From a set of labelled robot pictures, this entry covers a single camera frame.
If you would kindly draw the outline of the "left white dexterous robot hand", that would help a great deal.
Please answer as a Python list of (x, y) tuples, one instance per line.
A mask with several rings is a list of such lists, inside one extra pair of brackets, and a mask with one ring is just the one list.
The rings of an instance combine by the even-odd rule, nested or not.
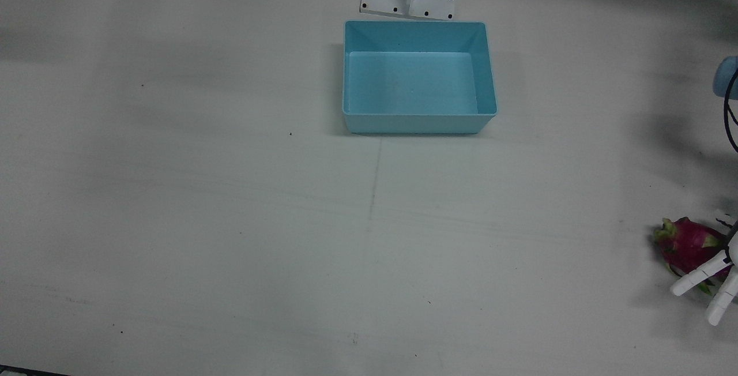
[(733, 226), (731, 226), (730, 231), (726, 235), (728, 240), (727, 248), (717, 252), (708, 261), (678, 279), (670, 287), (673, 295), (680, 296), (696, 285), (706, 281), (708, 278), (715, 276), (725, 268), (728, 268), (729, 271), (725, 281), (722, 282), (716, 295), (712, 298), (706, 309), (706, 319), (712, 326), (717, 326), (720, 323), (722, 316), (737, 294), (736, 231), (737, 224), (733, 223)]

